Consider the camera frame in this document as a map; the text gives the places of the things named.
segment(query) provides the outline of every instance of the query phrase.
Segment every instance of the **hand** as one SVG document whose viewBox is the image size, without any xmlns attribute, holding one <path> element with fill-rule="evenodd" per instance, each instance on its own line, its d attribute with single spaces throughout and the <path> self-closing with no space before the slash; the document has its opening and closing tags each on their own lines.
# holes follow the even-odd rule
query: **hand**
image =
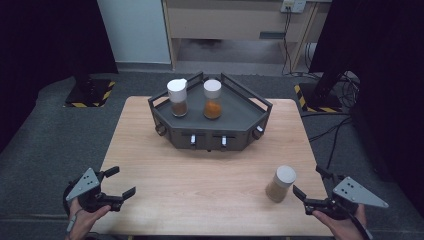
<svg viewBox="0 0 424 240">
<path fill-rule="evenodd" d="M 361 233 L 350 219 L 334 220 L 317 210 L 313 211 L 312 214 L 330 229 L 337 240 L 363 240 Z M 365 206 L 363 204 L 359 204 L 355 217 L 364 227 L 366 226 Z"/>
<path fill-rule="evenodd" d="M 70 207 L 69 219 L 75 214 L 77 215 L 76 221 L 71 232 L 66 236 L 65 240 L 83 240 L 85 236 L 90 232 L 97 220 L 106 215 L 109 212 L 110 206 L 103 206 L 94 213 L 81 210 L 82 207 L 78 202 L 78 198 L 72 200 Z"/>
</svg>

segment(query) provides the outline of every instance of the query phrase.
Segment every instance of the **gray triangle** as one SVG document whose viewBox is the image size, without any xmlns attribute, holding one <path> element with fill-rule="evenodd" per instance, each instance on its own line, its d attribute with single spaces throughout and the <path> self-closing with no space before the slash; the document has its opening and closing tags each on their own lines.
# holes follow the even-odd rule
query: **gray triangle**
<svg viewBox="0 0 424 240">
<path fill-rule="evenodd" d="M 99 186 L 99 180 L 97 179 L 96 173 L 93 169 L 89 168 L 84 175 L 80 178 L 78 183 L 74 186 L 72 191 L 66 197 L 67 201 L 78 197 L 79 195 L 90 191 L 91 189 Z"/>
<path fill-rule="evenodd" d="M 345 178 L 334 189 L 333 193 L 354 203 L 362 203 L 375 207 L 388 208 L 389 204 L 353 180 L 351 177 Z"/>
</svg>

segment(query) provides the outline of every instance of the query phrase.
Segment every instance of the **yellow and black tape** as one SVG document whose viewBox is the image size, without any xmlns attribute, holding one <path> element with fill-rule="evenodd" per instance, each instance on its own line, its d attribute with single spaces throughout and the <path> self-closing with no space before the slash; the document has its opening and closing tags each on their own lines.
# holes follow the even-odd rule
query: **yellow and black tape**
<svg viewBox="0 0 424 240">
<path fill-rule="evenodd" d="M 294 86 L 296 91 L 297 98 L 299 99 L 300 107 L 305 112 L 342 112 L 341 108 L 334 107 L 309 107 L 305 98 L 303 97 L 302 91 L 300 90 L 299 85 Z"/>
<path fill-rule="evenodd" d="M 112 89 L 114 86 L 115 86 L 115 82 L 110 81 L 109 86 L 107 87 L 102 100 L 99 102 L 72 102 L 72 103 L 65 103 L 64 107 L 78 107 L 78 108 L 103 107 L 103 105 L 105 105 L 107 99 L 109 98 L 110 93 L 112 92 Z"/>
</svg>

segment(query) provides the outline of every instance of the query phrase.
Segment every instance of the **hexagonal tray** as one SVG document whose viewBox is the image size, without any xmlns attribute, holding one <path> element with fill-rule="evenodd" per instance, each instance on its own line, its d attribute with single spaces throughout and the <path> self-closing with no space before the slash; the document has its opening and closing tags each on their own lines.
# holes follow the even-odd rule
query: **hexagonal tray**
<svg viewBox="0 0 424 240">
<path fill-rule="evenodd" d="M 167 97 L 167 90 L 148 100 L 156 131 L 176 148 L 243 150 L 264 134 L 272 104 L 222 73 L 221 79 L 218 79 L 222 83 L 222 114 L 217 119 L 208 119 L 203 115 L 206 102 L 203 83 L 207 79 L 202 72 L 187 79 L 188 112 L 183 117 L 172 114 L 169 99 L 154 105 L 156 100 Z"/>
</svg>

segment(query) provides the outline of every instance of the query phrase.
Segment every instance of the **electrical outlet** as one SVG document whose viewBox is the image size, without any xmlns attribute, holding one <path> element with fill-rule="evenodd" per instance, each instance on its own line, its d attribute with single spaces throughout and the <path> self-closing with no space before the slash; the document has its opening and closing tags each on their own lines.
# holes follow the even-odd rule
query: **electrical outlet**
<svg viewBox="0 0 424 240">
<path fill-rule="evenodd" d="M 281 5 L 281 12 L 303 13 L 306 0 L 284 0 Z"/>
<path fill-rule="evenodd" d="M 306 0 L 295 0 L 294 5 L 292 7 L 292 12 L 294 13 L 303 13 L 305 9 Z"/>
<path fill-rule="evenodd" d="M 291 12 L 291 9 L 293 9 L 295 0 L 284 0 L 283 4 L 281 5 L 281 12 Z"/>
</svg>

